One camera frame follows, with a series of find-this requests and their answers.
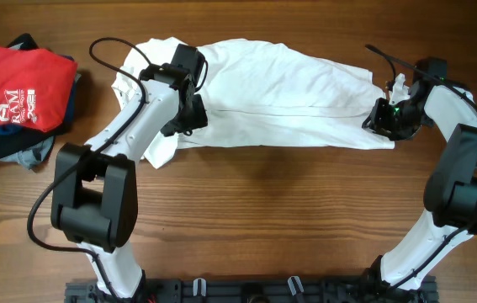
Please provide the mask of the white t-shirt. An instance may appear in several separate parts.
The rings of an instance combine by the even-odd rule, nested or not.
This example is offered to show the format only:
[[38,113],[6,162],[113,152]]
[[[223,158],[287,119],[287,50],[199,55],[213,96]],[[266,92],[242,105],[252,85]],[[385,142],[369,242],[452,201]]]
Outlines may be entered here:
[[143,153],[154,168],[179,149],[203,146],[395,146],[362,127],[384,96],[367,69],[260,40],[223,40],[199,51],[208,62],[199,91],[208,124],[190,136],[158,135]]

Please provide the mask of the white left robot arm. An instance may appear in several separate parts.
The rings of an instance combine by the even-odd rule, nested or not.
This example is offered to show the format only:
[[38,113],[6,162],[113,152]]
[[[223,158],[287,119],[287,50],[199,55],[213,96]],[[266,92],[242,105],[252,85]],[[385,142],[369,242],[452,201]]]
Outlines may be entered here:
[[60,149],[50,221],[72,242],[71,251],[89,257],[97,275],[90,299],[146,299],[146,275],[130,245],[138,215],[136,166],[157,136],[189,136],[208,124],[199,94],[207,71],[205,61],[148,66],[107,128],[82,146]]

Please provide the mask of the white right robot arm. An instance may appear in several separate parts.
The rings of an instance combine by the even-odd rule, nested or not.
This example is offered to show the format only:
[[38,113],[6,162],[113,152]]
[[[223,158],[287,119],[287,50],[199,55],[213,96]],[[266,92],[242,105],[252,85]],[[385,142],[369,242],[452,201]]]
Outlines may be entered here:
[[460,83],[421,77],[406,86],[399,75],[363,125],[392,141],[435,125],[446,141],[427,180],[419,219],[375,259],[357,286],[369,300],[414,300],[429,272],[477,236],[477,104]]

